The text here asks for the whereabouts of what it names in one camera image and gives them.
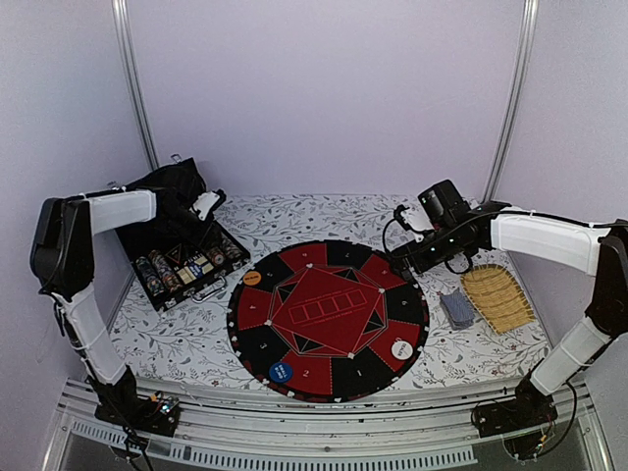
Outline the orange big blind button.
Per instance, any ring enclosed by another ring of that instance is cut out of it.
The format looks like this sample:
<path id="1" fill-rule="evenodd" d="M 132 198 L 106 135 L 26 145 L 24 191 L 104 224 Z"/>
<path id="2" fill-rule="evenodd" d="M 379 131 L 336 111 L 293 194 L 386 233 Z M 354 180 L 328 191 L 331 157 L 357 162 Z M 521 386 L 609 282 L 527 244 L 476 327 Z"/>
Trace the orange big blind button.
<path id="1" fill-rule="evenodd" d="M 246 286 L 256 286 L 261 282 L 262 275 L 258 271 L 252 270 L 245 273 L 242 280 Z"/>

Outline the white dealer button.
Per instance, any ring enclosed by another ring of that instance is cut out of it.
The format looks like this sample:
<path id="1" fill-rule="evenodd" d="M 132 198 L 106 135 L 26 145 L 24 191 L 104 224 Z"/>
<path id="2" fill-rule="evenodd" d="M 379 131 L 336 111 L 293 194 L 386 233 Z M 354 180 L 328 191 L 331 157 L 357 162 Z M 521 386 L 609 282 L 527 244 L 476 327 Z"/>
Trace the white dealer button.
<path id="1" fill-rule="evenodd" d="M 413 345 L 407 340 L 397 339 L 392 343 L 391 354 L 396 360 L 405 361 L 412 357 Z"/>

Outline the blue small blind button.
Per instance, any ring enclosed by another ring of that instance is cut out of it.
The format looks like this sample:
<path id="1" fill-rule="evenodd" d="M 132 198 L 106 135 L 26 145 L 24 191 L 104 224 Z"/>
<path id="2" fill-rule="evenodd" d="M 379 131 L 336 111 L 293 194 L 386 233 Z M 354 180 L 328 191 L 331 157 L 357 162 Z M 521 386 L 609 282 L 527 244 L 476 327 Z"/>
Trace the blue small blind button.
<path id="1" fill-rule="evenodd" d="M 269 378 L 273 383 L 284 384 L 293 376 L 292 367 L 284 362 L 276 362 L 269 368 Z"/>

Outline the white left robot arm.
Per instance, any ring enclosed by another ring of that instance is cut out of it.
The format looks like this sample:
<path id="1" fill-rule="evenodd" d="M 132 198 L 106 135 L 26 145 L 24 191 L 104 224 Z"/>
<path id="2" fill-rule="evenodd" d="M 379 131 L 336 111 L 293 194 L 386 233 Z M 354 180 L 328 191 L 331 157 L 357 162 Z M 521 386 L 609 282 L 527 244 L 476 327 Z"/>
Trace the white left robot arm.
<path id="1" fill-rule="evenodd" d="M 225 193 L 206 188 L 193 170 L 168 167 L 159 183 L 131 183 L 116 189 L 46 199 L 30 253 L 39 292 L 52 298 L 58 324 L 85 363 L 93 388 L 126 426 L 145 418 L 135 377 L 117 353 L 94 292 L 94 236 L 135 223 L 171 223 L 197 236 L 207 228 Z"/>

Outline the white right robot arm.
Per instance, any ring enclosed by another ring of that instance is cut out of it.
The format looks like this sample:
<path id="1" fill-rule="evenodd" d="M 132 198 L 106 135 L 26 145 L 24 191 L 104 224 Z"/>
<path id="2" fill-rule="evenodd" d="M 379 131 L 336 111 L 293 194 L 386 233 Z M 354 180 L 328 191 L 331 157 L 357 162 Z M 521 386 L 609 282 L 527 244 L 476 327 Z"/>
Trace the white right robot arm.
<path id="1" fill-rule="evenodd" d="M 542 416 L 550 396 L 627 332 L 627 223 L 587 223 L 506 202 L 471 206 L 450 180 L 418 196 L 421 211 L 405 205 L 394 220 L 414 239 L 389 250 L 392 269 L 409 278 L 479 250 L 524 254 L 575 269 L 595 280 L 584 317 L 519 383 L 507 419 L 527 428 Z"/>

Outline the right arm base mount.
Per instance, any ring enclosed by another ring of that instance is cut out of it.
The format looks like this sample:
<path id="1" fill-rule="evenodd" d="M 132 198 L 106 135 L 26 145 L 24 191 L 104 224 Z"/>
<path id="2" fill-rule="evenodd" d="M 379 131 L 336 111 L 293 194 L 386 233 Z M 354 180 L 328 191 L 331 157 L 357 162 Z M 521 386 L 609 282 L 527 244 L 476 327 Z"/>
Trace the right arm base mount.
<path id="1" fill-rule="evenodd" d="M 478 403 L 471 412 L 471 423 L 481 438 L 517 432 L 502 441 L 506 453 L 518 460 L 537 458 L 548 443 L 558 414 L 552 398 L 543 399 L 538 407 L 526 399 Z"/>

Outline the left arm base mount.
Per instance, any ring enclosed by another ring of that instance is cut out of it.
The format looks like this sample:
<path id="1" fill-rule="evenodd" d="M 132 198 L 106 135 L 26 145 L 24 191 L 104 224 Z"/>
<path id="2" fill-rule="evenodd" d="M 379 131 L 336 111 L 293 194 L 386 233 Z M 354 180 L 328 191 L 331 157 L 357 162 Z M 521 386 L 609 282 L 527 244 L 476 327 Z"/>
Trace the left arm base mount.
<path id="1" fill-rule="evenodd" d="M 95 417 L 101 421 L 126 427 L 130 431 L 173 437 L 179 424 L 181 408 L 175 396 L 163 397 L 156 392 L 142 398 L 135 392 L 98 392 L 99 405 Z"/>

